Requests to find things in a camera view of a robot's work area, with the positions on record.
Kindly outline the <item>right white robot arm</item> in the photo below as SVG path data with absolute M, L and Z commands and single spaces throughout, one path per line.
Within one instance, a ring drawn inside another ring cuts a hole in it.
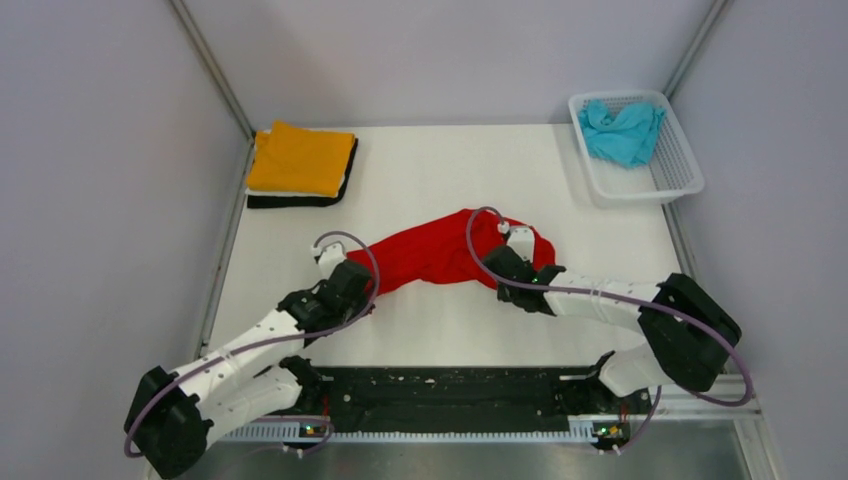
M 502 302 L 528 313 L 596 320 L 644 338 L 596 363 L 586 397 L 600 412 L 649 387 L 675 385 L 705 396 L 742 338 L 737 322 L 682 273 L 647 283 L 595 278 L 560 265 L 534 267 L 506 245 L 477 263 L 495 279 Z

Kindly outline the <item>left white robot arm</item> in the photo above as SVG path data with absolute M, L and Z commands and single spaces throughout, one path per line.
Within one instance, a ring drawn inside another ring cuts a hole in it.
M 128 455 L 162 479 L 193 467 L 225 434 L 278 410 L 308 413 L 320 386 L 299 352 L 368 313 L 380 276 L 342 260 L 313 287 L 287 294 L 260 321 L 204 357 L 139 380 L 124 421 Z

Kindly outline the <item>red t shirt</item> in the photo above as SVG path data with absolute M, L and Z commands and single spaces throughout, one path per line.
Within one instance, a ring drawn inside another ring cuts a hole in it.
M 472 260 L 467 247 L 465 231 L 473 211 L 462 209 L 370 245 L 380 270 L 378 295 L 391 293 L 418 280 L 437 285 L 475 281 L 489 289 L 496 289 L 494 279 Z M 499 223 L 494 213 L 486 211 L 480 213 L 472 224 L 472 244 L 481 260 L 505 242 L 498 231 Z M 535 238 L 533 266 L 538 269 L 555 263 L 555 247 L 535 228 L 531 229 Z M 347 252 L 347 259 L 374 273 L 364 250 Z

